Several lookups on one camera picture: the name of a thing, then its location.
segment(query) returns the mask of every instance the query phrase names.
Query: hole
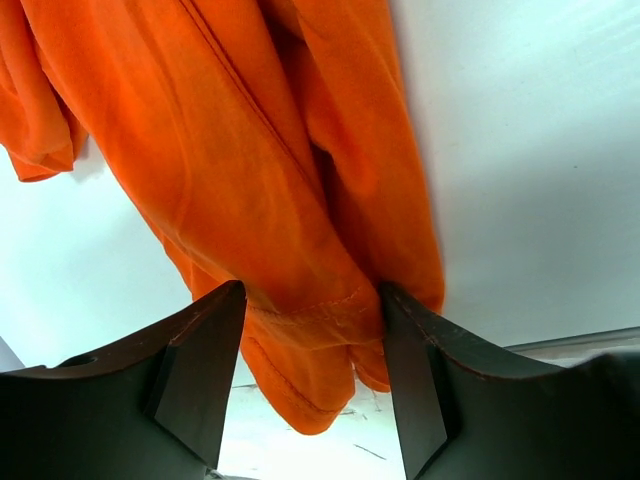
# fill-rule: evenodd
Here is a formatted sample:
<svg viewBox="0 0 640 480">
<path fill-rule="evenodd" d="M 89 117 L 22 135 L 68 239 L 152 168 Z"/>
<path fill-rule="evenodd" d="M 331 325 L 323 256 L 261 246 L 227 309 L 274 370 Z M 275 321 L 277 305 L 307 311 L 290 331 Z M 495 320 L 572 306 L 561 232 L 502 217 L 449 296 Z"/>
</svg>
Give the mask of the hole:
<svg viewBox="0 0 640 480">
<path fill-rule="evenodd" d="M 87 354 L 76 355 L 75 357 L 68 358 L 67 360 L 62 362 L 60 365 L 58 365 L 57 368 L 79 367 L 80 365 L 88 365 L 89 363 L 93 363 L 96 360 L 97 358 L 94 357 L 93 355 L 87 355 Z"/>
</svg>

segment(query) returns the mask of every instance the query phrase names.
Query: stitched hem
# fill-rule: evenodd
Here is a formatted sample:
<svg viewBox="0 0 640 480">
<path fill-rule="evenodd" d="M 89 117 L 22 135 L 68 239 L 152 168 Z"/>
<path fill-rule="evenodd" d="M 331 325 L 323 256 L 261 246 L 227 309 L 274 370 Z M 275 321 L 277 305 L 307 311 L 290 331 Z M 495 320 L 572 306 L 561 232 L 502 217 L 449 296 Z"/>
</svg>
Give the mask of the stitched hem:
<svg viewBox="0 0 640 480">
<path fill-rule="evenodd" d="M 254 374 L 260 390 L 265 394 L 276 412 L 295 430 L 304 435 L 317 435 L 326 431 L 336 417 L 344 409 L 349 399 L 336 410 L 324 410 L 312 403 L 296 389 L 287 378 L 271 362 L 260 343 L 253 337 L 246 337 L 245 342 L 251 344 L 252 354 L 259 358 L 260 368 Z M 247 363 L 251 367 L 252 354 L 247 355 Z M 272 402 L 271 394 L 279 394 L 285 403 Z"/>
</svg>

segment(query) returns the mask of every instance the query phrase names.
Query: orange fabric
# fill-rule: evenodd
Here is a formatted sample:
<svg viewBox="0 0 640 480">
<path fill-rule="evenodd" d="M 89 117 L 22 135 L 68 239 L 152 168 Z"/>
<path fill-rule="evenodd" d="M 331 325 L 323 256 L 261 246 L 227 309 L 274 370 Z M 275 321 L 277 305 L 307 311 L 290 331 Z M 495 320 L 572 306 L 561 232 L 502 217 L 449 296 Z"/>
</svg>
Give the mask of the orange fabric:
<svg viewBox="0 0 640 480">
<path fill-rule="evenodd" d="M 300 432 L 353 366 L 388 390 L 381 280 L 441 307 L 383 0 L 2 0 L 0 105 L 21 180 L 88 132 L 194 298 L 245 283 L 242 353 Z"/>
</svg>

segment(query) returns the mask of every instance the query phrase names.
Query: orange garment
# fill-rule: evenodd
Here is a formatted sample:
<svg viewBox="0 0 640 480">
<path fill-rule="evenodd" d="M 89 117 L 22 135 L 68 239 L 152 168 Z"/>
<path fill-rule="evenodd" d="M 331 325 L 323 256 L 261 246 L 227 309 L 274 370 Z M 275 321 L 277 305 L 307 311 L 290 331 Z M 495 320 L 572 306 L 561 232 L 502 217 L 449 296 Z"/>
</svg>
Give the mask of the orange garment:
<svg viewBox="0 0 640 480">
<path fill-rule="evenodd" d="M 329 427 L 353 366 L 388 390 L 376 286 L 438 310 L 443 278 L 384 0 L 2 0 L 19 178 L 87 132 L 194 298 L 245 283 L 242 353 L 294 428 Z"/>
</svg>

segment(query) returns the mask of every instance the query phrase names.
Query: seam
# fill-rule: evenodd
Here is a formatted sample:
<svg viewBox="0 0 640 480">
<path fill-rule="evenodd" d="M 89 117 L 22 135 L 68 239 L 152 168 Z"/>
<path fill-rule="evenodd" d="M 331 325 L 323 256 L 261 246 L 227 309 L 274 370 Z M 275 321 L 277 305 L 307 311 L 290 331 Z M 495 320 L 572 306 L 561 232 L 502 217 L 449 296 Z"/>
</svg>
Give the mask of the seam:
<svg viewBox="0 0 640 480">
<path fill-rule="evenodd" d="M 346 303 L 350 300 L 352 300 L 359 292 L 360 290 L 362 290 L 362 287 L 358 287 L 356 288 L 353 293 L 351 293 L 351 295 L 348 295 L 340 300 L 329 300 L 329 301 L 325 301 L 325 302 L 320 302 L 320 303 L 316 303 L 314 305 L 309 305 L 307 307 L 303 307 L 303 308 L 299 308 L 297 310 L 292 310 L 290 312 L 286 312 L 286 313 L 281 313 L 281 312 L 274 312 L 272 310 L 267 310 L 265 308 L 260 308 L 260 307 L 255 307 L 253 305 L 249 305 L 249 308 L 253 311 L 257 311 L 260 313 L 264 313 L 267 315 L 274 315 L 274 316 L 284 316 L 284 315 L 295 315 L 298 313 L 304 313 L 307 312 L 309 310 L 313 310 L 315 308 L 319 308 L 319 307 L 333 307 L 336 305 L 342 305 L 343 303 Z"/>
<path fill-rule="evenodd" d="M 267 134 L 268 134 L 267 137 L 271 140 L 271 142 L 275 142 L 275 144 L 279 147 L 281 152 L 284 153 L 284 155 L 287 158 L 293 161 L 293 164 L 295 165 L 298 174 L 304 179 L 304 181 L 307 184 L 307 187 L 309 187 L 309 190 L 313 192 L 313 196 L 315 200 L 320 204 L 322 204 L 320 198 L 318 197 L 319 192 L 316 192 L 315 189 L 312 187 L 313 184 L 309 179 L 309 177 L 307 176 L 306 172 L 302 169 L 299 162 L 296 160 L 295 156 L 292 154 L 291 150 L 289 150 L 289 147 L 286 145 L 286 143 L 282 140 L 278 132 L 273 128 L 271 123 L 265 117 L 260 107 L 254 101 L 253 97 L 249 94 L 249 92 L 247 91 L 246 87 L 242 82 L 242 79 L 239 77 L 237 72 L 230 67 L 229 65 L 230 62 L 225 61 L 227 60 L 226 55 L 224 54 L 224 52 L 219 51 L 219 50 L 222 50 L 222 47 L 220 46 L 220 43 L 217 40 L 215 40 L 215 35 L 211 31 L 211 29 L 208 28 L 208 25 L 204 20 L 202 13 L 200 13 L 197 6 L 194 5 L 191 0 L 180 0 L 180 3 L 182 4 L 182 7 L 187 12 L 187 15 L 191 17 L 194 24 L 200 31 L 200 34 L 202 35 L 204 41 L 211 48 L 212 54 L 214 55 L 214 57 L 216 57 L 216 59 L 218 60 L 218 63 L 222 66 L 223 70 L 227 74 L 228 80 L 233 84 L 236 91 L 244 99 L 244 105 L 248 107 L 248 109 L 254 114 L 255 117 L 257 117 L 263 129 L 267 131 Z"/>
<path fill-rule="evenodd" d="M 289 380 L 287 380 L 287 378 L 282 375 L 282 373 L 280 373 L 280 371 L 275 367 L 275 365 L 271 362 L 271 359 L 269 359 L 269 357 L 267 356 L 266 352 L 264 351 L 264 349 L 262 348 L 262 346 L 260 345 L 260 343 L 258 343 L 258 341 L 253 338 L 253 337 L 247 337 L 246 340 L 248 340 L 249 342 L 252 343 L 252 345 L 254 347 L 256 347 L 256 350 L 258 351 L 258 353 L 260 354 L 260 356 L 264 359 L 264 365 L 267 367 L 268 370 L 268 374 L 271 377 L 276 377 L 279 382 L 276 383 L 276 389 L 285 395 L 285 397 L 287 397 L 287 399 L 293 403 L 296 406 L 300 406 L 300 402 L 302 401 L 302 403 L 308 407 L 310 410 L 312 410 L 315 413 L 319 413 L 321 415 L 327 416 L 327 415 L 335 415 L 336 413 L 339 413 L 340 411 L 342 411 L 342 409 L 338 409 L 338 410 L 322 410 L 321 408 L 318 408 L 316 405 L 314 405 L 311 400 L 309 400 L 307 397 L 305 397 L 302 393 L 300 393 L 300 391 L 295 388 L 291 382 L 289 382 Z"/>
</svg>

